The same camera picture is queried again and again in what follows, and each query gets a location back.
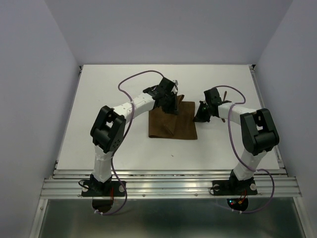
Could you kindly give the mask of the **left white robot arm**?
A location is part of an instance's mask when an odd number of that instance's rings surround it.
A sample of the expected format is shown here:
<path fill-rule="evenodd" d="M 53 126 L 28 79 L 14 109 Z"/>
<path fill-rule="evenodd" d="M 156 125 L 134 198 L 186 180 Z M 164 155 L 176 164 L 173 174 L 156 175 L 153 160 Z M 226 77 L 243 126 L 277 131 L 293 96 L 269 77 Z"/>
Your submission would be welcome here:
<path fill-rule="evenodd" d="M 100 109 L 90 132 L 95 146 L 95 164 L 90 181 L 98 195 L 106 195 L 110 191 L 111 160 L 124 140 L 126 125 L 155 108 L 161 108 L 165 114 L 178 114 L 177 86 L 176 80 L 164 77 L 158 85 L 143 90 L 131 102 Z"/>

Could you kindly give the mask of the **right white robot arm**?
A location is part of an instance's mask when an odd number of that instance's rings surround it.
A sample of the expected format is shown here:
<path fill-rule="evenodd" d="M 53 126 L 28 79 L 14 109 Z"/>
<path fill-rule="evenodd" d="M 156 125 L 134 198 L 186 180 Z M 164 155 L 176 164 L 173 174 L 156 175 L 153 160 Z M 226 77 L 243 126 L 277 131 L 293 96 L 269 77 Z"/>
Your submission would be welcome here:
<path fill-rule="evenodd" d="M 228 188 L 233 193 L 240 193 L 246 187 L 245 181 L 251 179 L 254 173 L 260 171 L 258 165 L 262 158 L 279 144 L 279 134 L 268 109 L 259 110 L 243 107 L 246 97 L 238 89 L 225 86 L 242 96 L 242 102 L 232 102 L 222 99 L 218 88 L 213 87 L 204 91 L 205 99 L 200 101 L 199 108 L 193 119 L 194 122 L 210 122 L 211 117 L 227 120 L 229 140 L 232 150 L 238 159 L 238 164 L 232 170 L 234 178 L 228 181 Z M 241 126 L 241 136 L 244 151 L 238 155 L 231 132 L 231 123 Z"/>

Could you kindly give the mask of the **brown cloth napkin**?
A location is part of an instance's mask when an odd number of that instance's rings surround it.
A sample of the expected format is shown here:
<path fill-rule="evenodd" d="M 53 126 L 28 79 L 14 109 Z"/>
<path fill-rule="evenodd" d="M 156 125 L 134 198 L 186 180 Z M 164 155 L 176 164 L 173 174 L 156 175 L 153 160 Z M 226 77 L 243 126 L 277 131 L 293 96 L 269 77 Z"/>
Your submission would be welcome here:
<path fill-rule="evenodd" d="M 177 97 L 178 114 L 166 114 L 161 108 L 149 111 L 148 136 L 150 138 L 197 140 L 197 131 L 193 122 L 195 102 L 184 101 L 185 96 Z"/>

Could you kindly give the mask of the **aluminium front rail frame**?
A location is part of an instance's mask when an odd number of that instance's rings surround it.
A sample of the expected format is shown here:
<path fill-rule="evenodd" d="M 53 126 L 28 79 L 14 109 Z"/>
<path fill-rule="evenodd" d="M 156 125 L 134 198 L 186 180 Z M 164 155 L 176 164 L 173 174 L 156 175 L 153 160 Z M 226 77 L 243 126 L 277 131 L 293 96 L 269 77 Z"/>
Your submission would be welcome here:
<path fill-rule="evenodd" d="M 44 220 L 47 204 L 53 199 L 83 199 L 78 181 L 88 179 L 89 170 L 55 169 L 52 176 L 44 180 L 36 215 L 30 232 L 31 238 L 38 238 Z M 295 213 L 306 238 L 314 237 L 308 217 L 305 214 L 302 194 L 295 177 L 288 176 L 285 167 L 270 173 L 275 181 L 274 197 L 290 197 L 294 200 Z M 120 170 L 119 177 L 127 182 L 129 199 L 189 199 L 211 198 L 209 189 L 213 180 L 226 180 L 229 170 Z"/>

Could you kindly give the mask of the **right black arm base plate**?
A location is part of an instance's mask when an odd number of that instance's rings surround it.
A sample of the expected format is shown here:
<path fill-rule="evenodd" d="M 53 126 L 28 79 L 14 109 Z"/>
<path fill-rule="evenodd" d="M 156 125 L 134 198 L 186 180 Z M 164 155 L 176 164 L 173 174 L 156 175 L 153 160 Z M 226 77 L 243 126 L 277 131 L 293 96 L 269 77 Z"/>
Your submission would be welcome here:
<path fill-rule="evenodd" d="M 230 180 L 213 180 L 212 181 L 214 196 L 240 196 L 245 193 L 247 195 L 257 195 L 257 187 L 253 179 L 242 181 Z"/>

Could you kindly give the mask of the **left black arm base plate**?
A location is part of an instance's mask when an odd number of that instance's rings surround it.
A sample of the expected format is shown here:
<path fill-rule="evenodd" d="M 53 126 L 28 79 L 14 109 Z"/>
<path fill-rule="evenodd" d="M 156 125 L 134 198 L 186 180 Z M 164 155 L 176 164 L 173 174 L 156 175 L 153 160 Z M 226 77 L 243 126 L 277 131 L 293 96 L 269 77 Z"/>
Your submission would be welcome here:
<path fill-rule="evenodd" d="M 118 181 L 111 181 L 102 190 L 93 189 L 88 179 L 80 180 L 79 185 L 82 188 L 82 197 L 124 197 L 125 191 Z"/>

